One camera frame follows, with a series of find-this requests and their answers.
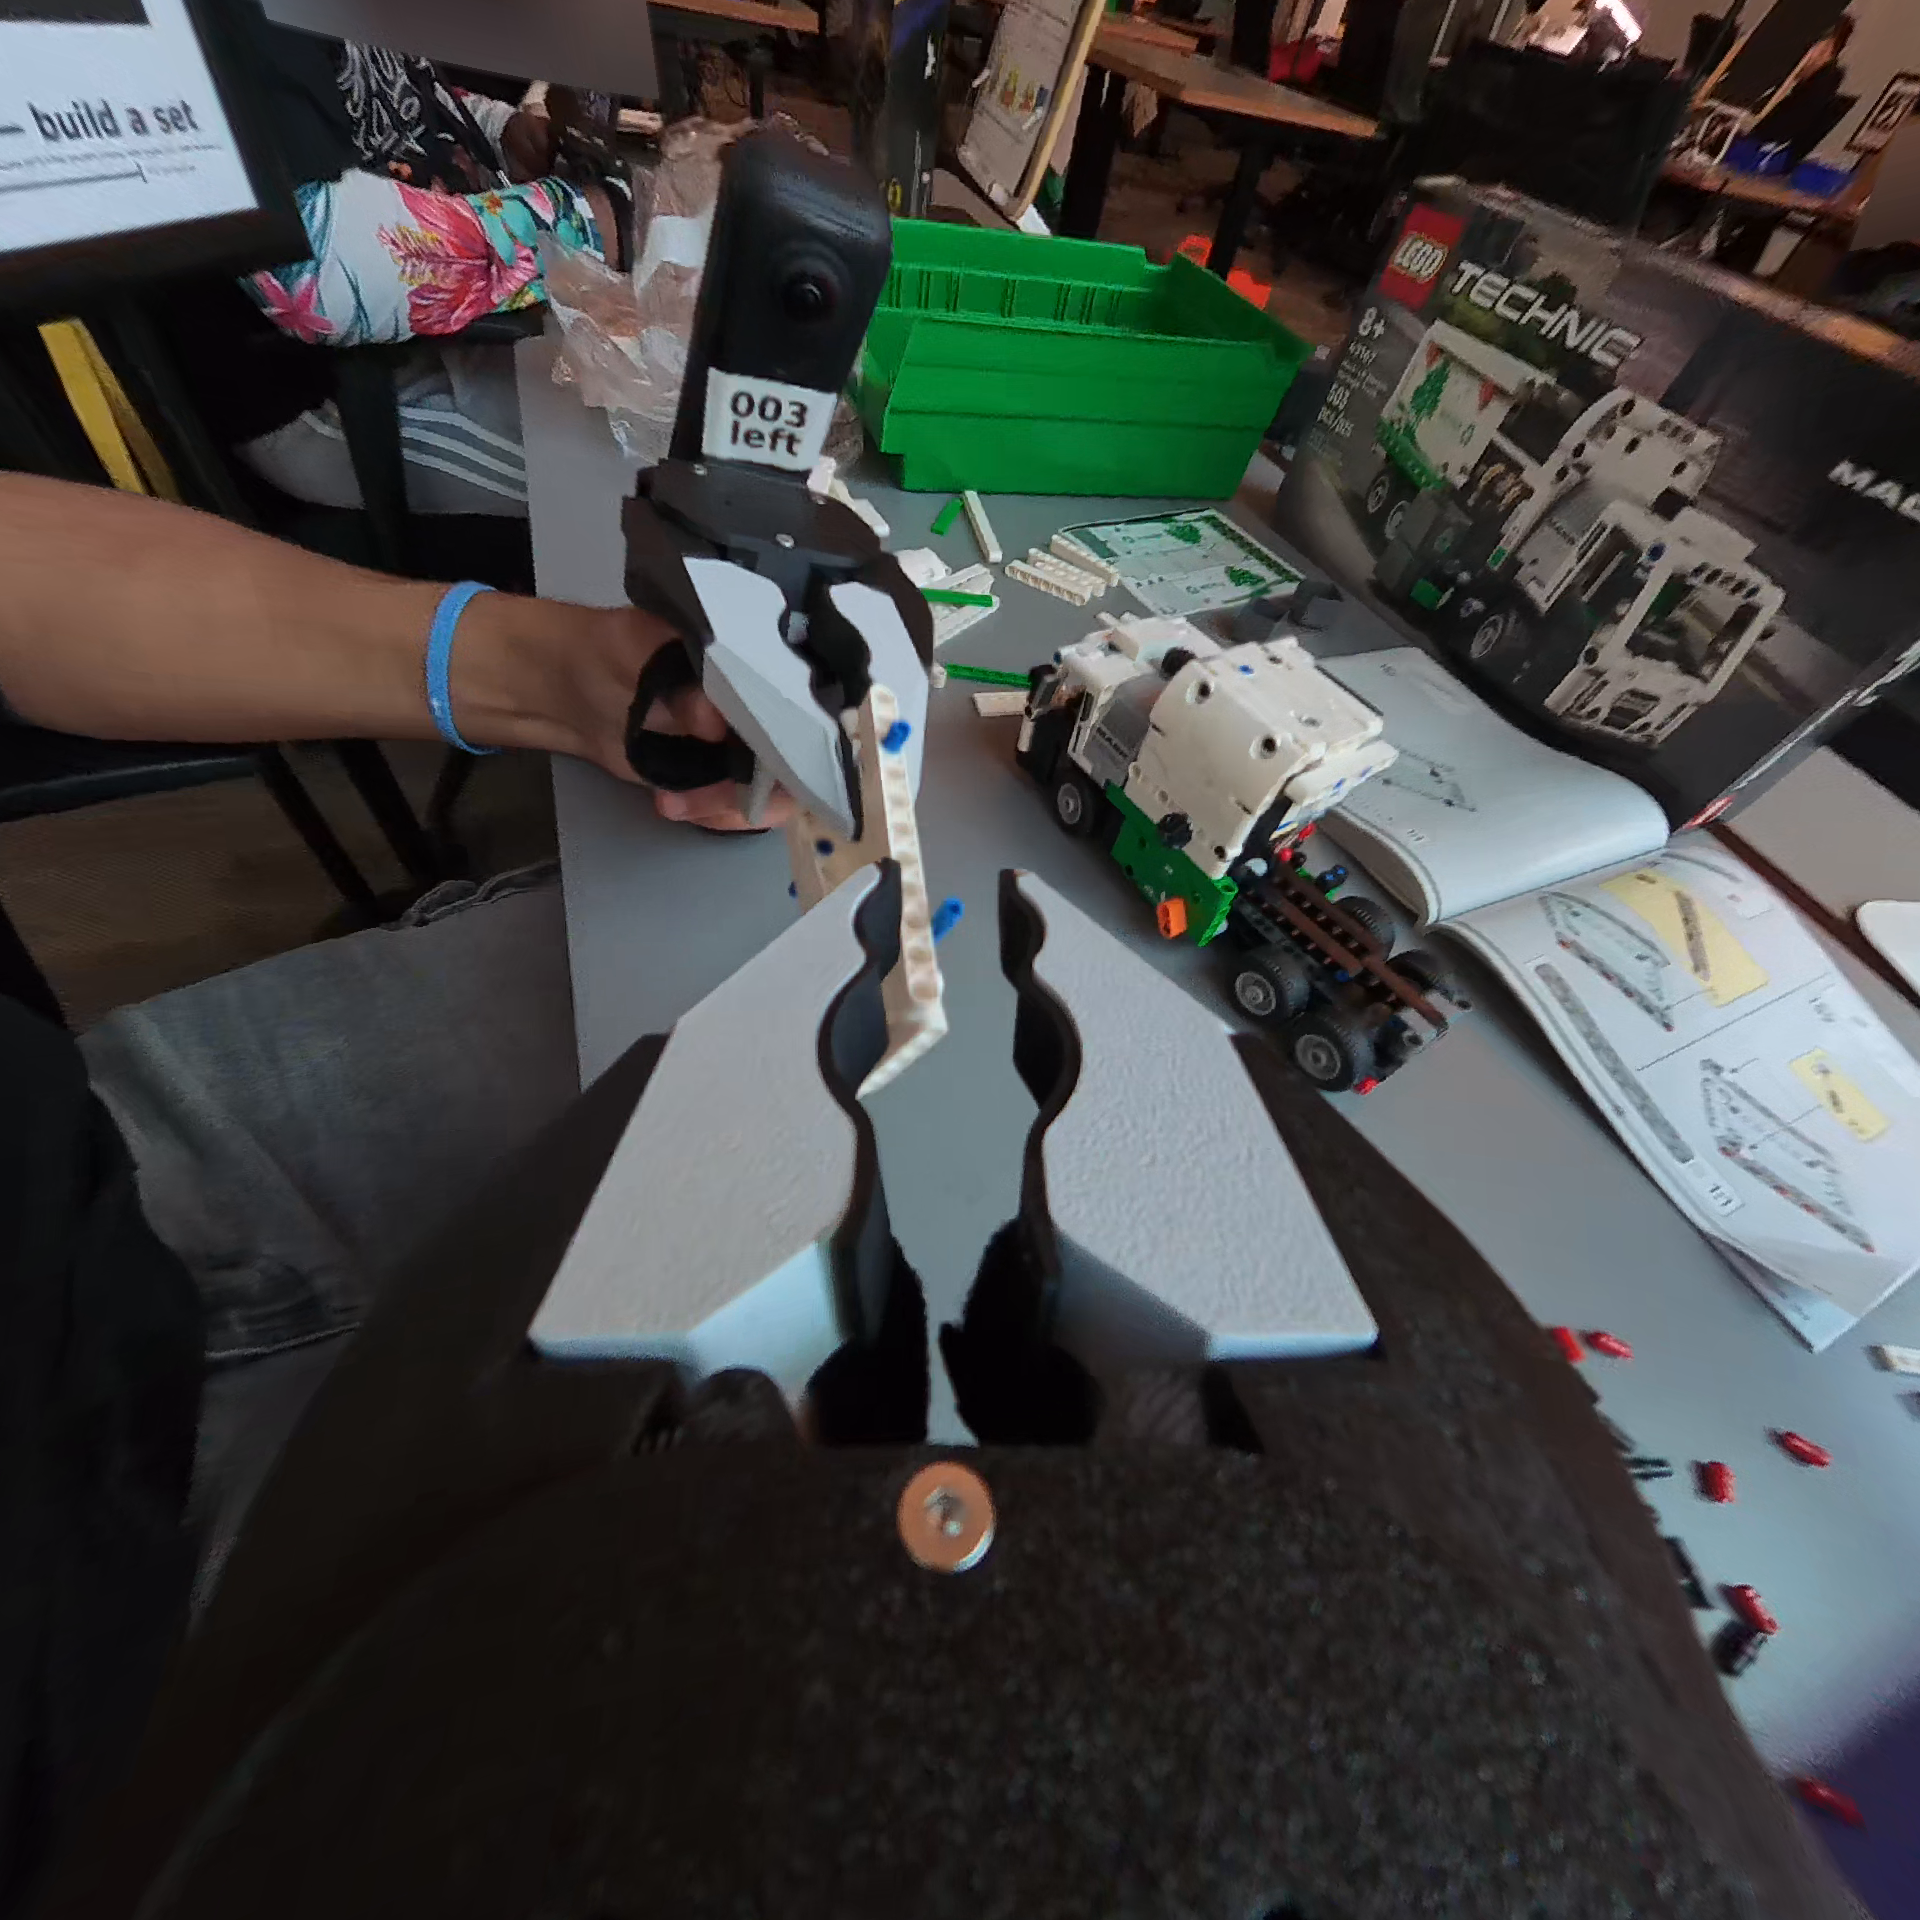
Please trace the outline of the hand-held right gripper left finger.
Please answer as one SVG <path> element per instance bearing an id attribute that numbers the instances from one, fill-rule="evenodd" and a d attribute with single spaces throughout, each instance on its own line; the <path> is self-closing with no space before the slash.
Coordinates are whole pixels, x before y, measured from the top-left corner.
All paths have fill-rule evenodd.
<path id="1" fill-rule="evenodd" d="M 860 1089 L 886 1044 L 898 869 L 861 869 L 667 1035 L 528 1327 L 549 1359 L 808 1390 L 894 1275 Z"/>

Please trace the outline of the blue plastic bin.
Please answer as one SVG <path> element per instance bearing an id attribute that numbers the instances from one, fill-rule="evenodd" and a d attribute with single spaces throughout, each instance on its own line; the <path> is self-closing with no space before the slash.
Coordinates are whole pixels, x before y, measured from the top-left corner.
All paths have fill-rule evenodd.
<path id="1" fill-rule="evenodd" d="M 1837 1756 L 1786 1776 L 1831 1859 L 1876 1917 L 1917 1916 L 1917 1697 Z"/>

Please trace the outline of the pile of small lego pieces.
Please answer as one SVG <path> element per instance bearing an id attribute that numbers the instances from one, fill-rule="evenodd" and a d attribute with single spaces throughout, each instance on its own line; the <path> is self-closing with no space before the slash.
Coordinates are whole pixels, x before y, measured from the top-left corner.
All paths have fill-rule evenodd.
<path id="1" fill-rule="evenodd" d="M 1599 1415 L 1599 1425 L 1621 1453 L 1622 1469 L 1631 1481 L 1648 1483 L 1676 1477 L 1676 1467 L 1668 1455 L 1639 1453 L 1634 1439 L 1624 1436 L 1608 1415 Z M 1736 1475 L 1725 1460 L 1699 1457 L 1688 1463 L 1686 1481 L 1693 1485 L 1695 1496 L 1704 1504 L 1725 1507 L 1736 1501 Z M 1686 1597 L 1686 1606 L 1693 1612 L 1716 1614 L 1719 1619 L 1711 1640 L 1707 1643 L 1714 1669 L 1723 1677 L 1739 1677 L 1742 1672 L 1749 1672 L 1764 1645 L 1774 1643 L 1780 1635 L 1780 1621 L 1763 1591 L 1754 1582 L 1720 1582 L 1716 1591 L 1710 1591 L 1710 1584 L 1701 1575 L 1686 1545 L 1677 1535 L 1668 1534 L 1662 1534 L 1660 1540 L 1666 1550 L 1676 1582 Z M 1837 1822 L 1856 1833 L 1868 1831 L 1859 1801 L 1848 1792 L 1842 1792 L 1835 1782 L 1796 1774 L 1789 1779 L 1789 1790 L 1820 1817 Z"/>

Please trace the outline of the person's left hand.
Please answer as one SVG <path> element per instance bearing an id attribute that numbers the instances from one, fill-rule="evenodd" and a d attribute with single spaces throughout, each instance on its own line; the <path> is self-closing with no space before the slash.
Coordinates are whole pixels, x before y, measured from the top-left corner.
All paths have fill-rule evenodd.
<path id="1" fill-rule="evenodd" d="M 774 785 L 766 800 L 734 780 L 667 789 L 634 771 L 626 733 L 644 667 L 660 653 L 686 660 L 680 635 L 636 607 L 575 607 L 509 598 L 486 614 L 490 667 L 470 667 L 470 695 L 486 717 L 468 735 L 490 748 L 539 750 L 599 765 L 650 793 L 656 813 L 709 831 L 768 831 L 798 807 Z"/>

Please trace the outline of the white long lego beam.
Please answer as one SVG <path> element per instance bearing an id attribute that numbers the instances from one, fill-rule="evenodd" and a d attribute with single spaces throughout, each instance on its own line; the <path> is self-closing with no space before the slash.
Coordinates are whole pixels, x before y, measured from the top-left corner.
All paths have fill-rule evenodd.
<path id="1" fill-rule="evenodd" d="M 885 1051 L 860 1086 L 861 1097 L 874 1097 L 894 1084 L 900 1072 L 925 1059 L 948 1030 L 916 798 L 906 771 L 910 739 L 894 748 L 885 742 L 900 719 L 895 695 L 883 683 L 870 686 L 866 701 L 855 712 L 860 846 L 870 859 L 892 859 L 900 883 L 898 959 L 880 982 Z"/>

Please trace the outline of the person's grey trousers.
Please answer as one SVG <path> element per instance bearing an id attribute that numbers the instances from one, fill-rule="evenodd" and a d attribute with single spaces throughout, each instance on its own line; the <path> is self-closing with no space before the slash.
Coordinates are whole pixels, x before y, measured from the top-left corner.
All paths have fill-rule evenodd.
<path id="1" fill-rule="evenodd" d="M 202 1616 L 380 1291 L 580 1089 L 560 865 L 125 1005 L 80 1051 L 204 1309 Z"/>

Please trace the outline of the white green lego truck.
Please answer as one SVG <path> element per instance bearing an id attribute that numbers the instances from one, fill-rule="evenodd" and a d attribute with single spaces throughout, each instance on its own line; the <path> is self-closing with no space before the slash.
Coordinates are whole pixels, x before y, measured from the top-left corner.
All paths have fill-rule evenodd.
<path id="1" fill-rule="evenodd" d="M 1103 614 L 1026 671 L 1014 753 L 1160 939 L 1230 948 L 1240 1016 L 1316 1088 L 1375 1089 L 1470 1007 L 1428 950 L 1397 947 L 1347 865 L 1312 863 L 1322 819 L 1397 750 L 1294 635 L 1224 641 L 1179 614 Z"/>

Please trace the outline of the person's black shirt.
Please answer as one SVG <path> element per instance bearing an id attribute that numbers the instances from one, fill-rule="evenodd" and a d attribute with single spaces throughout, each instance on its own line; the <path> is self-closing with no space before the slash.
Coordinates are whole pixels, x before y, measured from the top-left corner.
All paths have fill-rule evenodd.
<path id="1" fill-rule="evenodd" d="M 3 1916 L 130 1765 L 184 1625 L 202 1295 L 80 1047 L 3 1007 Z"/>

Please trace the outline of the loose white lego beams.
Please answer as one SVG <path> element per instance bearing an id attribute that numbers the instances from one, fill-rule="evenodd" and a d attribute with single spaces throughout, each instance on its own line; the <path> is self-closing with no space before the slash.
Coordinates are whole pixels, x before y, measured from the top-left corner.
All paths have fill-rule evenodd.
<path id="1" fill-rule="evenodd" d="M 964 681 L 971 670 L 948 667 L 941 649 L 958 635 L 971 631 L 1000 607 L 1008 584 L 1019 584 L 1044 596 L 1055 596 L 1074 607 L 1085 607 L 1112 584 L 1112 568 L 1098 559 L 1062 558 L 1048 547 L 1032 547 L 1026 552 L 1000 550 L 992 513 L 982 493 L 966 488 L 946 501 L 936 511 L 931 536 L 941 536 L 948 523 L 966 521 L 976 559 L 964 566 L 946 564 L 946 556 L 931 543 L 894 547 L 894 559 L 907 583 L 918 591 L 933 621 L 933 664 L 928 683 L 944 686 L 948 678 Z"/>

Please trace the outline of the person's left forearm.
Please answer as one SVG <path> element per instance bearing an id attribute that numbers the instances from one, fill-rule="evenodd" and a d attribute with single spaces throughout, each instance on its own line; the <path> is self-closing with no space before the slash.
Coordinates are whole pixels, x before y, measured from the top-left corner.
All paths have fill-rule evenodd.
<path id="1" fill-rule="evenodd" d="M 224 519 L 8 470 L 3 692 L 119 741 L 427 739 L 438 596 Z"/>

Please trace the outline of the wooden office desk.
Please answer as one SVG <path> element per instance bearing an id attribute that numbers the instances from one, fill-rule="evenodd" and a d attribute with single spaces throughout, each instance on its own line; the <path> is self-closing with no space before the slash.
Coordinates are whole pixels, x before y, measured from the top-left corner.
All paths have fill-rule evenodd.
<path id="1" fill-rule="evenodd" d="M 1220 278 L 1232 273 L 1240 252 L 1263 169 L 1287 141 L 1300 137 L 1366 141 L 1380 132 L 1374 116 L 1316 101 L 1294 87 L 1258 80 L 1236 67 L 1218 67 L 1128 39 L 1118 32 L 1118 20 L 1108 19 L 1091 40 L 1080 112 L 1062 179 L 1058 232 L 1067 237 L 1098 237 L 1120 143 L 1122 96 L 1128 85 L 1155 91 L 1166 105 L 1220 113 L 1238 131 L 1236 172 L 1207 253 L 1207 270 Z"/>

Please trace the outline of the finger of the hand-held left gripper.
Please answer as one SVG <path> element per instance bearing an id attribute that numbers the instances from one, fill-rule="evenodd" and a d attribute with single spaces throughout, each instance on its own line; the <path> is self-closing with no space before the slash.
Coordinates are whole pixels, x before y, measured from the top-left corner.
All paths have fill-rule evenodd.
<path id="1" fill-rule="evenodd" d="M 918 591 L 906 588 L 907 606 L 892 588 L 846 580 L 827 588 L 827 606 L 856 638 L 866 683 L 885 686 L 895 700 L 898 721 L 907 739 L 925 735 L 928 719 L 928 656 L 920 652 L 916 628 L 907 613 L 924 614 L 928 607 Z"/>
<path id="2" fill-rule="evenodd" d="M 782 789 L 843 837 L 860 837 L 842 708 L 822 704 L 811 664 L 784 638 L 782 588 L 730 559 L 687 558 L 683 568 L 706 624 L 701 692 L 747 753 L 747 773 L 734 774 L 747 822 L 760 824 Z"/>

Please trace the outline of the black framed marker sign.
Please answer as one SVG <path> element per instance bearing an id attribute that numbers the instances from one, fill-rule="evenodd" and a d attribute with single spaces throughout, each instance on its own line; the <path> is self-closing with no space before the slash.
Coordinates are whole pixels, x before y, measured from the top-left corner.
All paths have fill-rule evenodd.
<path id="1" fill-rule="evenodd" d="M 6 316 L 307 253 L 259 20 L 259 4 L 3 4 Z"/>

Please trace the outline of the green plastic bin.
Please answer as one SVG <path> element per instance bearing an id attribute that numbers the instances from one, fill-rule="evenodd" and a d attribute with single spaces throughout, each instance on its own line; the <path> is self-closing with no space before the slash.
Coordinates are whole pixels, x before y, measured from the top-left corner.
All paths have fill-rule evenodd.
<path id="1" fill-rule="evenodd" d="M 895 219 L 853 399 L 903 488 L 1215 501 L 1309 352 L 1184 255 Z"/>

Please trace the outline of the blue wristband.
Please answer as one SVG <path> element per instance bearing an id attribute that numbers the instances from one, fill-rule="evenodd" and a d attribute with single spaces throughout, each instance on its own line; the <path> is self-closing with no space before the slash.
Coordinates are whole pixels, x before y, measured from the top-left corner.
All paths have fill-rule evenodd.
<path id="1" fill-rule="evenodd" d="M 476 598 L 490 591 L 494 591 L 494 588 L 478 580 L 451 583 L 442 588 L 422 638 L 422 695 L 427 717 L 438 741 L 470 758 L 496 756 L 500 750 L 490 744 L 476 744 L 461 732 L 452 708 L 451 667 L 464 613 Z"/>

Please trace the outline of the dark lego set box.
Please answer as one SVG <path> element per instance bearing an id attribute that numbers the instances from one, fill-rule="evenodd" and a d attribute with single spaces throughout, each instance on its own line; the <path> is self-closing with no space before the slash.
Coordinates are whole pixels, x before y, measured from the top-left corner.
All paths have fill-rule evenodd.
<path id="1" fill-rule="evenodd" d="M 1274 519 L 1542 742 L 1707 824 L 1915 670 L 1915 341 L 1428 175 Z"/>

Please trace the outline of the green white sticker sheet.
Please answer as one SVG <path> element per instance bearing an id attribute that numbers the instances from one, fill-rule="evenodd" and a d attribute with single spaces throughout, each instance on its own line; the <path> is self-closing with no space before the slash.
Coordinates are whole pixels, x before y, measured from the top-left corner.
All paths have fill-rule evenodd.
<path id="1" fill-rule="evenodd" d="M 1106 572 L 1143 613 L 1199 617 L 1295 593 L 1304 575 L 1220 510 L 1182 510 L 1062 527 L 1047 543 Z"/>

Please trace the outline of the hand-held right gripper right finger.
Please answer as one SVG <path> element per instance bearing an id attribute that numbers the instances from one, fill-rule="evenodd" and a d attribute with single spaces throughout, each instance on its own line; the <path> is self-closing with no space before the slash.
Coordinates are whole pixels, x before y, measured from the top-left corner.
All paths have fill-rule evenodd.
<path id="1" fill-rule="evenodd" d="M 1374 1348 L 1234 1033 L 1030 870 L 999 875 L 999 961 L 1037 1108 L 1016 1228 L 1039 1341 L 1074 1359 Z"/>

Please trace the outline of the clear plastic bag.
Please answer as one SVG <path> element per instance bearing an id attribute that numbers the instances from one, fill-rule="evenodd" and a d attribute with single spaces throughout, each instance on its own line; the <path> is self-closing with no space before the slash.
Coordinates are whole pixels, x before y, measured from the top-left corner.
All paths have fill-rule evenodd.
<path id="1" fill-rule="evenodd" d="M 539 244 L 554 383 L 599 411 L 638 467 L 670 447 L 704 278 L 724 147 L 701 116 L 664 127 L 629 166 L 622 265 L 549 236 Z"/>

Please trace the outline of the instruction booklet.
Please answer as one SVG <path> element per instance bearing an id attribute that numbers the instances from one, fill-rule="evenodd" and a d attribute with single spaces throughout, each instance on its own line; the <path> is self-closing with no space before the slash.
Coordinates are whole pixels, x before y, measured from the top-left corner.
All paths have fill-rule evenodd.
<path id="1" fill-rule="evenodd" d="M 1915 1277 L 1917 1065 L 1763 875 L 1428 653 L 1324 659 L 1397 758 L 1334 838 L 1467 947 L 1812 1352 Z"/>

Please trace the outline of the wooden clipboard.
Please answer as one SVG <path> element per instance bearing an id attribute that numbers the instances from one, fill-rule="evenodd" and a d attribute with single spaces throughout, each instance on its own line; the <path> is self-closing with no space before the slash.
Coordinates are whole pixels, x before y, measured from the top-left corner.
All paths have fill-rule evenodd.
<path id="1" fill-rule="evenodd" d="M 1103 1 L 999 4 L 956 172 L 1023 232 L 1047 230 L 1037 213 L 1039 183 L 1072 119 L 1074 91 L 1106 14 Z"/>

